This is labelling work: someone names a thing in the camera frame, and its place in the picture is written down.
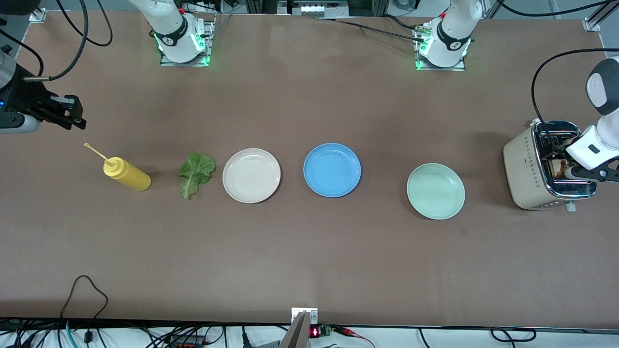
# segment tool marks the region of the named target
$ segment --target electrical wire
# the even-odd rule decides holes
[[[105,344],[105,341],[103,340],[103,336],[101,336],[101,331],[99,330],[99,328],[97,328],[97,335],[99,336],[99,340],[101,341],[101,345],[103,345],[103,348],[108,348],[108,346]]]
[[[425,336],[423,335],[423,331],[421,330],[421,328],[417,329],[419,330],[419,335],[422,337],[423,345],[426,346],[426,348],[430,348],[428,341],[425,340]]]
[[[355,331],[352,331],[349,328],[343,328],[343,327],[337,326],[337,325],[332,325],[331,328],[335,332],[337,332],[339,334],[343,334],[344,336],[363,339],[363,340],[367,341],[368,343],[370,343],[372,345],[372,348],[376,348],[376,346],[374,345],[374,342],[372,342],[371,340],[369,340],[369,339],[359,335],[358,333],[356,333]]]
[[[356,336],[354,336],[354,337],[366,340],[366,341],[368,341],[368,343],[370,343],[372,345],[372,348],[376,348],[376,346],[374,345],[374,342],[370,341],[369,339],[367,339],[367,338],[365,338],[365,337],[363,337],[363,336],[361,336],[359,334],[355,334],[355,335]]]
[[[418,24],[418,25],[408,25],[406,23],[403,23],[403,21],[401,21],[398,17],[396,17],[394,15],[390,15],[390,14],[384,14],[381,17],[391,18],[392,20],[395,20],[396,23],[398,23],[400,26],[405,27],[406,29],[415,30],[416,27],[421,26],[421,24]]]
[[[223,327],[223,344],[225,346],[225,348],[228,348],[228,327],[224,326]]]
[[[533,81],[531,82],[531,100],[533,103],[533,109],[535,109],[535,114],[537,115],[537,118],[542,123],[542,129],[544,131],[545,131],[545,122],[542,118],[542,115],[540,114],[540,110],[537,107],[537,101],[535,99],[535,83],[537,82],[537,77],[540,71],[542,70],[544,66],[546,66],[546,64],[550,63],[554,59],[567,56],[569,54],[585,53],[585,52],[619,52],[619,48],[583,48],[581,50],[572,50],[572,51],[566,51],[563,53],[555,54],[554,56],[546,59],[546,61],[544,61],[542,65],[540,65],[535,71],[535,74],[533,75]]]
[[[69,24],[71,25],[73,30],[75,30],[80,36],[83,37],[84,34],[81,31],[79,31],[79,29],[76,27],[75,24],[73,24],[73,21],[69,18],[69,15],[67,15],[67,12],[64,10],[63,4],[60,2],[60,0],[56,0],[56,3],[58,4],[58,7],[60,8],[60,11],[62,11],[64,18],[67,20],[67,22],[69,22]],[[89,39],[88,37],[86,38],[86,41],[90,42],[91,44],[93,44],[95,46],[106,47],[106,46],[109,46],[112,43],[112,40],[114,39],[114,33],[112,32],[112,26],[110,24],[110,20],[108,19],[108,14],[105,13],[103,5],[101,5],[101,1],[97,0],[97,4],[99,5],[99,8],[101,9],[101,12],[103,13],[103,18],[105,18],[105,23],[107,24],[108,30],[110,31],[110,38],[108,39],[108,41],[106,43],[95,42],[95,41]]]
[[[208,334],[208,333],[209,333],[209,330],[210,330],[211,328],[212,328],[212,326],[209,326],[209,328],[208,328],[208,329],[206,329],[206,333],[204,333],[204,345],[205,345],[205,346],[209,346],[209,345],[211,345],[211,344],[216,343],[217,341],[219,341],[219,340],[222,338],[222,336],[223,336],[223,332],[225,331],[225,325],[222,325],[222,333],[221,333],[221,334],[219,334],[219,337],[218,337],[218,338],[216,338],[216,339],[215,339],[214,341],[212,341],[212,342],[208,342],[208,341],[206,340],[206,334]]]
[[[183,1],[183,2],[185,4],[188,4],[188,5],[196,5],[197,7],[201,7],[203,9],[213,10],[213,11],[217,11],[218,13],[222,13],[222,11],[220,11],[220,10],[214,8],[214,7],[210,7],[210,6],[206,6],[206,5],[200,5],[200,4],[197,3],[197,1],[196,2]]]
[[[67,320],[67,323],[64,325],[64,330],[67,332],[67,336],[69,337],[69,342],[71,342],[71,345],[73,346],[73,348],[79,348],[76,344],[76,340],[73,339],[73,334],[71,333],[71,329],[69,329],[68,320]]]
[[[377,28],[368,27],[368,26],[363,25],[363,24],[357,24],[357,23],[352,23],[352,22],[346,22],[346,21],[344,21],[344,20],[337,20],[337,21],[336,21],[336,23],[344,23],[344,24],[354,25],[354,26],[356,26],[356,27],[360,27],[360,28],[363,28],[363,29],[372,30],[373,32],[382,33],[382,34],[385,34],[385,35],[391,35],[391,36],[394,36],[394,37],[405,38],[405,39],[407,39],[407,40],[413,40],[413,41],[423,42],[423,39],[422,39],[422,38],[408,37],[408,36],[406,36],[406,35],[400,35],[400,34],[396,34],[396,33],[392,33],[392,32],[387,32],[387,31],[385,31],[385,30],[380,30],[380,29],[377,29]]]
[[[24,77],[25,82],[41,82],[42,80],[43,81],[58,80],[62,76],[65,76],[66,74],[68,74],[69,71],[71,71],[71,69],[73,69],[73,67],[77,64],[77,61],[82,56],[82,52],[84,51],[84,46],[86,45],[86,39],[88,39],[88,11],[86,10],[86,3],[84,2],[84,0],[79,0],[79,2],[80,2],[80,5],[82,6],[82,13],[84,14],[84,30],[82,32],[82,42],[80,42],[79,48],[77,49],[76,55],[75,57],[73,57],[73,60],[71,61],[71,63],[67,66],[67,68],[65,68],[65,70],[63,70],[58,75],[49,76],[45,78]],[[60,343],[60,332],[58,332],[58,342]]]
[[[51,330],[52,330],[52,327],[50,327],[49,329],[47,329],[47,331],[45,331],[43,338],[41,338],[41,341],[39,341],[39,343],[35,346],[35,348],[43,347],[43,344],[45,343],[45,339],[47,338],[47,335],[50,334]]]
[[[37,58],[37,61],[39,62],[39,71],[37,73],[37,76],[43,75],[43,68],[44,68],[43,58],[41,58],[41,56],[35,50],[33,50],[30,46],[26,45],[25,43],[19,41],[18,39],[10,36],[7,32],[5,32],[2,29],[0,29],[0,34],[4,35],[10,41],[13,41],[14,43],[20,45],[21,47],[25,48],[26,50],[34,54],[34,56]]]
[[[585,5],[585,6],[581,6],[581,7],[577,7],[575,9],[569,9],[569,10],[565,10],[565,11],[558,11],[558,12],[548,12],[548,13],[526,13],[526,12],[521,12],[518,10],[515,10],[509,6],[507,6],[505,4],[505,0],[496,0],[503,8],[505,8],[506,10],[515,13],[517,15],[523,15],[525,17],[550,17],[553,15],[562,15],[562,14],[568,14],[568,13],[572,13],[572,12],[577,12],[577,11],[581,11],[581,10],[586,10],[586,9],[590,9],[592,7],[595,6],[600,6],[600,5],[605,5],[605,4],[609,4],[611,2],[614,2],[616,0],[604,0],[604,1],[600,1],[600,2],[596,2],[594,4],[590,4],[590,5]]]
[[[155,344],[155,339],[153,338],[153,335],[150,334],[150,331],[146,327],[146,324],[142,323],[142,326],[144,327],[144,331],[149,335],[150,342],[152,343],[153,347],[157,348],[157,345]]]
[[[189,3],[188,2],[181,3],[181,8],[184,9],[185,12],[187,12],[187,13],[194,13],[192,10],[189,9]]]
[[[223,22],[220,25],[218,25],[217,28],[215,28],[215,30],[213,30],[213,36],[215,35],[215,33],[217,33],[219,28],[221,28],[226,22],[230,20],[230,18],[232,17],[232,14],[238,11],[239,9],[241,9],[241,7],[237,7],[236,9],[233,8],[230,10],[230,12],[228,12],[228,17],[226,17],[226,19],[224,19]]]
[[[171,339],[172,336],[174,335],[178,335],[178,334],[182,334],[182,332],[184,330],[187,330],[188,328],[191,328],[191,326],[194,326],[195,323],[189,323],[180,327],[175,327],[174,329],[172,329],[169,333],[163,334],[159,337],[155,336],[154,341],[157,342],[162,342],[164,344],[169,344],[169,341],[166,342],[166,340]],[[146,347],[144,348],[149,348],[150,346],[153,346],[154,348],[157,348],[157,346],[154,344],[154,342],[149,343],[148,345],[146,345]]]
[[[66,302],[64,302],[63,308],[60,310],[60,320],[63,320],[63,319],[64,319],[64,311],[67,309],[67,306],[68,306],[69,302],[71,301],[71,297],[73,296],[73,292],[74,292],[74,291],[75,291],[75,289],[76,289],[77,282],[78,282],[81,278],[86,278],[86,279],[90,282],[90,285],[92,285],[93,289],[95,289],[98,293],[100,293],[100,294],[103,296],[103,298],[105,298],[105,303],[103,304],[103,306],[101,307],[101,309],[99,309],[99,311],[98,311],[98,312],[97,312],[97,313],[96,313],[96,314],[95,314],[95,315],[94,315],[94,316],[90,319],[90,321],[88,322],[88,325],[87,325],[87,332],[90,332],[90,327],[91,327],[91,325],[92,325],[93,321],[95,321],[95,319],[97,319],[97,317],[99,316],[99,314],[101,314],[101,312],[103,312],[103,310],[105,309],[105,307],[107,307],[107,306],[108,306],[108,303],[110,302],[110,299],[108,298],[108,296],[107,296],[107,295],[106,295],[103,291],[101,291],[101,289],[99,289],[99,288],[95,285],[95,283],[92,281],[92,279],[91,279],[89,276],[85,275],[85,274],[82,274],[81,276],[79,276],[79,277],[75,278],[75,280],[73,281],[73,286],[71,286],[71,291],[69,292],[69,297],[67,298]],[[72,341],[72,336],[70,335],[70,332],[68,332],[68,330],[67,330],[67,335],[69,336],[69,340],[70,340],[70,341]],[[99,333],[99,338],[100,338],[100,339],[101,339],[101,341],[103,342],[103,337],[101,336],[101,334],[100,334],[100,333]],[[90,347],[90,342],[86,342],[86,346],[87,346],[87,347]]]
[[[19,327],[22,325],[22,321],[20,320],[17,323],[17,328],[15,329],[15,342],[13,342],[14,347],[19,347],[22,345],[22,334],[19,332]]]
[[[495,335],[495,331],[499,330],[501,331],[505,337],[507,337],[507,339],[502,339],[502,338],[498,338]],[[512,348],[516,348],[516,342],[530,342],[533,341],[535,338],[537,338],[537,331],[535,331],[535,329],[520,329],[518,331],[525,331],[525,332],[530,332],[533,333],[533,336],[529,337],[529,338],[524,338],[524,339],[515,339],[512,338],[509,333],[507,332],[507,330],[503,329],[503,328],[499,328],[499,327],[494,327],[490,329],[490,334],[492,335],[492,338],[496,339],[499,342],[503,342],[503,343],[511,343],[511,347]]]

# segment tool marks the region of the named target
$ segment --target green leaf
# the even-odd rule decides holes
[[[191,152],[187,156],[187,162],[183,163],[178,176],[184,178],[181,182],[181,193],[185,199],[194,195],[200,185],[210,180],[210,175],[215,171],[215,160],[201,152]]]

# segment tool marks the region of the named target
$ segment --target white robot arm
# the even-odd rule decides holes
[[[159,49],[174,63],[186,63],[206,49],[204,20],[181,14],[174,0],[129,0],[153,28]]]
[[[566,148],[587,170],[619,157],[619,57],[607,58],[595,66],[587,80],[587,96],[602,114],[597,124]]]
[[[430,22],[431,35],[419,54],[438,67],[456,65],[465,55],[482,13],[480,0],[451,0],[444,16]]]

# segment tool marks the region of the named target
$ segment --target bottle nozzle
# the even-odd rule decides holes
[[[93,150],[97,155],[103,157],[103,159],[105,160],[105,163],[110,164],[109,162],[110,160],[107,157],[105,157],[103,154],[101,154],[101,152],[95,150],[92,146],[90,146],[89,143],[85,142],[84,146],[88,147],[90,150]]]

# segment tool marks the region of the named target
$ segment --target yellow squeeze bottle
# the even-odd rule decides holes
[[[85,143],[84,146],[88,147],[90,150],[93,150],[105,159],[105,163],[103,164],[103,172],[105,175],[129,186],[136,191],[145,191],[150,187],[150,176],[138,168],[133,167],[129,162],[120,157],[112,157],[108,159],[102,155],[101,152],[93,149],[88,143]]]

